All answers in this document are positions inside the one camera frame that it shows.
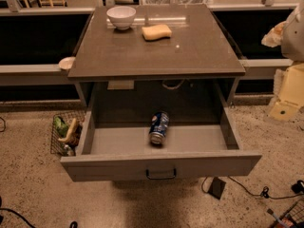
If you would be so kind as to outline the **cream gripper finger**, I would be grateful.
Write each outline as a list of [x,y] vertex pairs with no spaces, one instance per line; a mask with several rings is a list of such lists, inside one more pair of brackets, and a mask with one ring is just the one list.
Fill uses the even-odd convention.
[[283,29],[286,22],[280,22],[275,25],[261,40],[263,46],[275,48],[281,45]]

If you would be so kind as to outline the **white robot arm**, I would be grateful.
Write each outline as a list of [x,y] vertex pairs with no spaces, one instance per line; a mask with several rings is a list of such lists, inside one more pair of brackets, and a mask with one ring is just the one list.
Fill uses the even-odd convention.
[[281,47],[284,57],[304,61],[304,2],[300,2],[288,18],[274,26],[261,40],[263,46]]

